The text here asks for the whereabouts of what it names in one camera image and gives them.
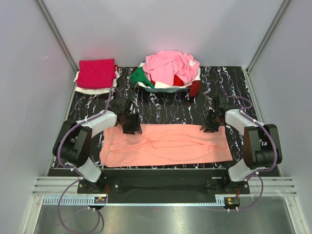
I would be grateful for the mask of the salmon orange t shirt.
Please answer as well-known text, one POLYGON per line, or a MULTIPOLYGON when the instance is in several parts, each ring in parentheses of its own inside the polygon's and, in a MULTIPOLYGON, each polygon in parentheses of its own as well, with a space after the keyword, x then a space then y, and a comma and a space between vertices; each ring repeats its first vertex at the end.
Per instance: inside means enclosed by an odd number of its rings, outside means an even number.
POLYGON ((120 125, 104 130, 99 154, 103 165, 163 166, 231 161, 225 128, 204 132, 199 125, 142 124, 142 133, 123 133, 120 125))

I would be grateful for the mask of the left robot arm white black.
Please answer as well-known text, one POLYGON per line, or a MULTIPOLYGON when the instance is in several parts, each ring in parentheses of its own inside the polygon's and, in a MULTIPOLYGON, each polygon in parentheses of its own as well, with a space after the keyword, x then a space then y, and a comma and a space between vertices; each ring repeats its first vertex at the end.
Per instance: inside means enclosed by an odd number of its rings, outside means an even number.
POLYGON ((122 127, 123 134, 142 133, 139 114, 134 103, 127 98, 108 102, 104 110, 85 120, 66 120, 54 144, 53 155, 59 164, 75 171, 94 193, 102 192, 108 185, 105 184, 104 172, 89 157, 92 138, 118 125, 122 127))

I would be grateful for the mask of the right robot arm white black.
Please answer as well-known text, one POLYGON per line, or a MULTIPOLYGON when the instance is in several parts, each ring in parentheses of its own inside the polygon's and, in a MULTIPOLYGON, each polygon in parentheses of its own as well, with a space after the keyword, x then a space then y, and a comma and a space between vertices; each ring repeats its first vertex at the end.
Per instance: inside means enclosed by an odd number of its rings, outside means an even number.
POLYGON ((230 104, 228 96, 217 96, 213 110, 208 112, 201 127, 205 133, 216 133, 222 126, 230 125, 243 135, 242 159, 228 168, 220 179, 206 180, 210 195, 248 194, 248 180, 252 176, 269 172, 282 161, 277 126, 259 122, 245 110, 245 107, 230 104))

